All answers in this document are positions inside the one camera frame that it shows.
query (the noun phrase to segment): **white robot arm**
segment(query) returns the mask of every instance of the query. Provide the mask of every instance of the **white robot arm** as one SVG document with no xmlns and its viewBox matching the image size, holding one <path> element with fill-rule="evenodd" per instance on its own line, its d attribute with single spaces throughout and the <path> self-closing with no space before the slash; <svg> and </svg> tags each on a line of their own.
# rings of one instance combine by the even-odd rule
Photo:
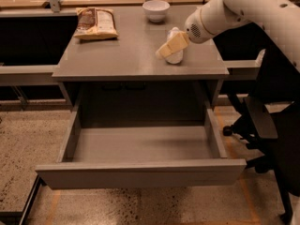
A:
<svg viewBox="0 0 300 225">
<path fill-rule="evenodd" d="M 289 0 L 211 0 L 186 21 L 195 43 L 231 28 L 254 22 L 274 41 L 300 71 L 300 7 Z"/>
</svg>

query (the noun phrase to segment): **office chair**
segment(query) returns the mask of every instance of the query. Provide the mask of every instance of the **office chair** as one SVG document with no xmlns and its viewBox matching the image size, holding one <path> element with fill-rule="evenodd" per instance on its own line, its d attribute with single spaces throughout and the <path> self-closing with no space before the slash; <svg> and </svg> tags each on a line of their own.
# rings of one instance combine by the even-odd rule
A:
<svg viewBox="0 0 300 225">
<path fill-rule="evenodd" d="M 240 101 L 229 94 L 234 108 L 241 114 L 224 136 L 239 134 L 248 149 L 259 149 L 263 155 L 247 162 L 246 169 L 257 173 L 273 170 L 285 213 L 285 224 L 291 222 L 293 209 L 289 193 L 300 196 L 300 73 L 284 54 L 270 45 L 265 52 L 254 88 Z M 287 102 L 281 112 L 270 113 L 267 103 Z"/>
</svg>

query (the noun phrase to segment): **bowl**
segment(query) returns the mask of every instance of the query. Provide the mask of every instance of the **bowl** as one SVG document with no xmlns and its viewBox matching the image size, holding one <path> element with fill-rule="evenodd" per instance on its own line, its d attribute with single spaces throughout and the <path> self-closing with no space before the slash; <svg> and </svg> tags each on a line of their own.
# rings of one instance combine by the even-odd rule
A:
<svg viewBox="0 0 300 225">
<path fill-rule="evenodd" d="M 162 22 L 170 8 L 170 4 L 161 0 L 150 0 L 142 4 L 144 14 L 153 23 Z"/>
</svg>

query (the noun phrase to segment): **gray tabletop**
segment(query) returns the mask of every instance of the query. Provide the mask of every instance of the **gray tabletop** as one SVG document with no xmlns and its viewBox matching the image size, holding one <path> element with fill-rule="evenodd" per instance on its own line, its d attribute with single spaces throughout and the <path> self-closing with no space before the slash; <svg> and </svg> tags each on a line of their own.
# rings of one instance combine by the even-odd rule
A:
<svg viewBox="0 0 300 225">
<path fill-rule="evenodd" d="M 178 65 L 155 56 L 168 31 L 175 26 L 184 29 L 196 6 L 171 6 L 160 23 L 149 22 L 142 6 L 111 8 L 118 39 L 82 41 L 74 37 L 52 75 L 57 81 L 202 80 L 228 75 L 213 40 L 191 43 Z"/>
</svg>

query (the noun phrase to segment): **concrete floor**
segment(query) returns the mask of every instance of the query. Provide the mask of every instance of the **concrete floor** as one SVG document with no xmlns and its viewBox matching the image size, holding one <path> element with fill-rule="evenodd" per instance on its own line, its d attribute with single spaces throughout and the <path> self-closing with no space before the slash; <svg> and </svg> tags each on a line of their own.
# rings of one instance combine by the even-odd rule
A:
<svg viewBox="0 0 300 225">
<path fill-rule="evenodd" d="M 220 131 L 238 117 L 231 106 L 216 107 L 215 114 Z M 23 210 L 35 166 L 55 162 L 69 116 L 68 110 L 0 112 L 0 212 Z M 222 138 L 231 158 L 259 155 L 236 136 Z M 273 173 L 247 170 L 233 185 L 223 187 L 56 191 L 42 187 L 27 223 L 279 225 L 282 212 Z"/>
</svg>

